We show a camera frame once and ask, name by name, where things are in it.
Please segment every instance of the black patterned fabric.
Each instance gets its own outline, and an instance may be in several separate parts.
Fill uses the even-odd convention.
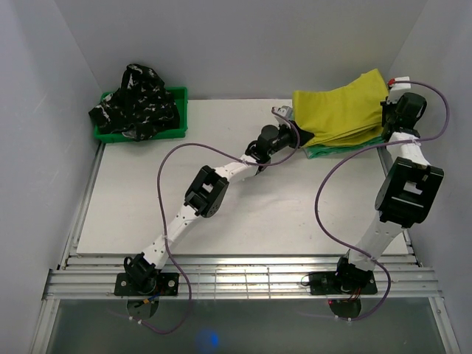
[[[180,123],[176,101],[164,88],[164,81],[139,64],[128,65],[118,91],[106,96],[88,115],[101,134],[121,133],[137,142],[176,129]]]

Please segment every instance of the green bin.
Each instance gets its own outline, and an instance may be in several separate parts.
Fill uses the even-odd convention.
[[[187,131],[187,88],[186,87],[169,87],[166,88],[168,91],[172,92],[174,99],[176,100],[176,105],[178,109],[178,114],[180,115],[180,124],[177,129],[168,129],[157,133],[155,136],[149,140],[157,139],[174,139],[174,138],[184,138],[185,132]],[[100,102],[108,95],[110,92],[106,92],[100,98]],[[111,142],[133,142],[134,140],[124,137],[120,133],[115,134],[100,134],[98,127],[95,126],[94,129],[95,139],[99,139],[101,142],[106,144]]]

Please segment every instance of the folded cloth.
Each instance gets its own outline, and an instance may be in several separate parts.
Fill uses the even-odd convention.
[[[303,150],[305,150],[305,154],[309,159],[315,159],[316,157],[332,155],[334,153],[348,153],[350,151],[362,149],[370,145],[380,144],[382,142],[384,142],[384,140],[380,136],[377,136],[367,142],[354,146],[311,145],[305,147]]]
[[[295,91],[294,120],[301,129],[315,134],[305,147],[356,146],[379,136],[380,102],[387,95],[386,84],[377,69],[332,91]]]
[[[120,88],[88,113],[101,134],[121,133],[136,141],[179,127],[180,116],[172,93],[157,73],[130,64]]]

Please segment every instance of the metal base plate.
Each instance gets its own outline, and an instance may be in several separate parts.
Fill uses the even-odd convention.
[[[336,272],[335,271],[317,271],[310,273],[309,277],[310,294],[311,295],[339,295],[343,294],[339,286],[336,286]],[[365,288],[361,289],[361,295],[376,294],[377,285],[375,284],[374,276],[370,278]]]
[[[159,296],[175,296],[178,294],[178,273],[159,273],[156,278],[156,290]],[[116,296],[144,296],[133,284],[126,273],[119,273],[115,282]]]

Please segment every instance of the white board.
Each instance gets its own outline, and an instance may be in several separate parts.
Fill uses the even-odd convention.
[[[109,144],[78,245],[79,254],[135,254],[162,232],[156,174],[165,154],[182,142],[201,142],[240,156],[260,129],[276,124],[272,106],[290,100],[189,101],[187,137],[180,141]],[[280,159],[289,149],[274,156]],[[200,221],[176,247],[176,254],[342,254],[314,218],[313,201],[327,172],[343,156],[306,159],[300,151],[277,167],[230,187],[218,213]],[[218,167],[225,157],[184,147],[167,161],[162,176],[168,219],[202,166]],[[376,151],[339,169],[322,194],[320,215],[342,240],[356,243],[375,215],[374,202],[384,173]],[[398,236],[388,254],[407,253]]]

